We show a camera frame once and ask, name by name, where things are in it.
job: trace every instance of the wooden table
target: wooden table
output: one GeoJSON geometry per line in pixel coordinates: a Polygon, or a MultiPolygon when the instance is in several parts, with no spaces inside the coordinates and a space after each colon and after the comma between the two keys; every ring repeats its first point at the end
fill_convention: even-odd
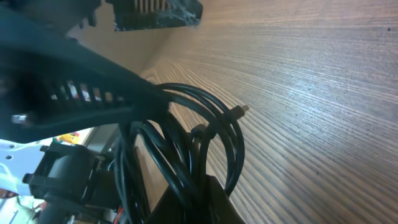
{"type": "MultiPolygon", "coordinates": [[[[142,76],[251,108],[240,120],[246,162],[231,196],[242,218],[398,223],[398,1],[203,5],[200,26],[175,29],[142,76]]],[[[173,110],[187,128],[201,122],[173,110]]],[[[224,183],[219,140],[208,165],[224,183]]],[[[156,198],[166,183],[155,170],[147,173],[156,198]]]]}

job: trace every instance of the ventilation slot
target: ventilation slot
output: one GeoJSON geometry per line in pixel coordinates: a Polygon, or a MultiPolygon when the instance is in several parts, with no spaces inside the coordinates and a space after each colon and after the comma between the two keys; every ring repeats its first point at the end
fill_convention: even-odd
{"type": "Polygon", "coordinates": [[[123,96],[113,91],[102,91],[86,83],[44,82],[44,92],[51,99],[50,107],[58,111],[109,108],[129,104],[123,96]]]}
{"type": "Polygon", "coordinates": [[[134,0],[134,9],[135,12],[147,14],[170,9],[170,4],[167,0],[134,0]]]}

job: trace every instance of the black device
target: black device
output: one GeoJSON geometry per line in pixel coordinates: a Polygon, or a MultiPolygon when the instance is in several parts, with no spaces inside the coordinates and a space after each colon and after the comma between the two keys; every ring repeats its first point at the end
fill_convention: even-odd
{"type": "MultiPolygon", "coordinates": [[[[66,34],[83,19],[96,26],[95,9],[101,0],[2,0],[7,6],[40,24],[66,34]]],[[[116,31],[199,25],[203,6],[198,0],[106,0],[113,5],[116,31]]]]}
{"type": "MultiPolygon", "coordinates": [[[[88,5],[96,7],[93,2],[88,5]]],[[[200,11],[196,13],[200,17],[202,7],[193,3],[196,1],[181,2],[184,5],[179,6],[189,4],[193,7],[189,10],[200,11]]],[[[0,138],[32,142],[102,124],[119,124],[112,171],[99,168],[98,155],[83,146],[52,144],[45,149],[36,172],[27,174],[24,182],[35,197],[51,203],[52,214],[56,211],[65,217],[71,212],[90,213],[87,205],[110,209],[119,205],[130,223],[243,223],[228,199],[244,162],[244,139],[237,122],[244,115],[240,106],[229,109],[194,86],[155,86],[63,38],[60,34],[65,28],[49,29],[42,21],[51,18],[32,19],[22,6],[15,7],[15,11],[0,7],[0,138]],[[186,132],[169,112],[171,102],[197,112],[208,126],[199,124],[186,132]],[[163,136],[148,120],[159,124],[163,136]],[[228,161],[225,189],[215,177],[206,175],[208,145],[217,134],[228,161]],[[152,213],[133,147],[138,135],[169,183],[152,213]],[[107,199],[99,197],[104,194],[107,199]]],[[[76,18],[92,15],[93,11],[88,15],[84,11],[76,18]]],[[[146,26],[131,25],[134,19],[127,21],[117,22],[117,26],[125,26],[126,30],[146,26]]],[[[184,25],[191,24],[173,22],[170,27],[184,25]]]]}

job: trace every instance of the black cable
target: black cable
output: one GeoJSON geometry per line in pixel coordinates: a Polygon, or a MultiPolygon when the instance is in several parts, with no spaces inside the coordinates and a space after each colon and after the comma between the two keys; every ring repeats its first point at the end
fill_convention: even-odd
{"type": "Polygon", "coordinates": [[[178,91],[199,101],[165,91],[172,102],[195,111],[209,125],[199,125],[190,134],[171,113],[155,120],[163,136],[148,121],[119,125],[121,140],[114,152],[114,173],[122,205],[131,223],[143,223],[150,215],[141,168],[133,147],[137,135],[141,135],[149,154],[186,209],[201,204],[206,187],[208,146],[217,134],[227,157],[226,195],[229,196],[235,188],[243,168],[244,140],[237,122],[244,114],[241,108],[238,108],[239,114],[234,114],[235,111],[231,112],[211,93],[190,85],[165,83],[159,88],[178,91]]]}
{"type": "Polygon", "coordinates": [[[109,163],[109,165],[108,165],[108,170],[113,169],[113,167],[114,167],[114,160],[112,160],[112,161],[109,163]]]}

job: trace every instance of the cable connector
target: cable connector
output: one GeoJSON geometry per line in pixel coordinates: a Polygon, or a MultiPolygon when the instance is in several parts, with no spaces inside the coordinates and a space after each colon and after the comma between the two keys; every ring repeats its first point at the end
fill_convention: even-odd
{"type": "Polygon", "coordinates": [[[235,119],[240,119],[244,116],[245,112],[249,110],[248,105],[244,106],[235,106],[234,108],[230,109],[231,114],[234,116],[235,119]]]}
{"type": "MultiPolygon", "coordinates": [[[[229,111],[231,112],[232,116],[234,119],[239,120],[240,118],[242,118],[245,115],[245,112],[249,110],[249,106],[248,105],[244,105],[244,106],[235,106],[234,108],[230,109],[229,111]]],[[[203,133],[205,132],[205,129],[207,128],[207,126],[205,124],[198,124],[196,125],[194,128],[192,128],[191,130],[191,135],[194,138],[201,138],[203,136],[203,133]]],[[[216,132],[213,133],[212,135],[212,139],[216,136],[216,132]]]]}

